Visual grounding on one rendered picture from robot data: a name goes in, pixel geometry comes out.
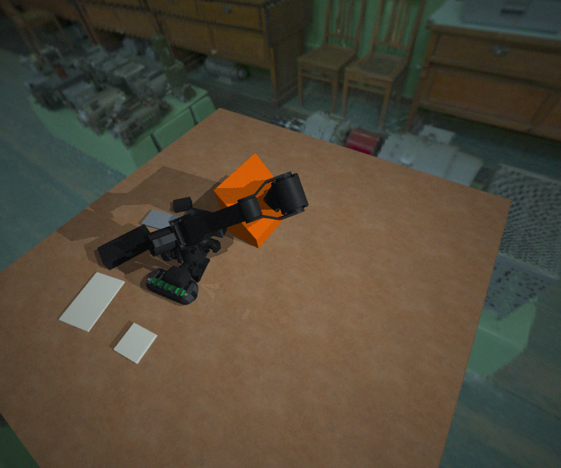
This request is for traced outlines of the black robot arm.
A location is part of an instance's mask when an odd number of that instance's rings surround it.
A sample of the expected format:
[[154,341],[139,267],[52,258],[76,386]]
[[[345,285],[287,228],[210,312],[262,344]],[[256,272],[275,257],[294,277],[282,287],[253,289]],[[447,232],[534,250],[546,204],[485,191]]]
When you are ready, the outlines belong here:
[[[264,185],[270,182],[271,188],[263,201],[274,211],[280,210],[283,216],[262,215],[255,197]],[[291,172],[265,180],[253,195],[237,201],[238,203],[213,213],[206,210],[186,214],[169,221],[169,227],[145,234],[145,242],[151,255],[154,257],[161,254],[164,261],[175,259],[182,264],[182,250],[189,251],[206,245],[209,238],[217,235],[220,229],[242,222],[247,224],[261,218],[283,220],[304,212],[304,208],[309,205],[299,175],[292,175]]]

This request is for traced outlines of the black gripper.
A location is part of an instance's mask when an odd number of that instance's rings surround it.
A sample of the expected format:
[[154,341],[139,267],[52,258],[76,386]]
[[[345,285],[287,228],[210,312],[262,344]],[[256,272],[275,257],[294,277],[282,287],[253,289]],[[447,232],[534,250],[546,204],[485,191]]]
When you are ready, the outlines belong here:
[[214,253],[217,253],[221,248],[220,242],[216,239],[209,238],[210,240],[201,247],[195,248],[193,250],[185,249],[182,250],[182,260],[183,263],[177,267],[172,266],[163,274],[163,279],[165,283],[173,285],[178,288],[183,288],[191,278],[195,282],[200,282],[201,277],[210,262],[209,258],[206,258],[207,253],[211,249]]

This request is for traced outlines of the dark grey controller unit with white label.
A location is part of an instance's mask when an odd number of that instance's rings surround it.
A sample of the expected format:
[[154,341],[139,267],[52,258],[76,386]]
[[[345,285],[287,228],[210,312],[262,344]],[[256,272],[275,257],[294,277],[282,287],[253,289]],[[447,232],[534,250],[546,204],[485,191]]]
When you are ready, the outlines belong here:
[[163,274],[166,271],[157,268],[149,273],[146,279],[147,289],[183,305],[193,302],[199,291],[196,282],[190,280],[183,288],[175,287],[164,282]]

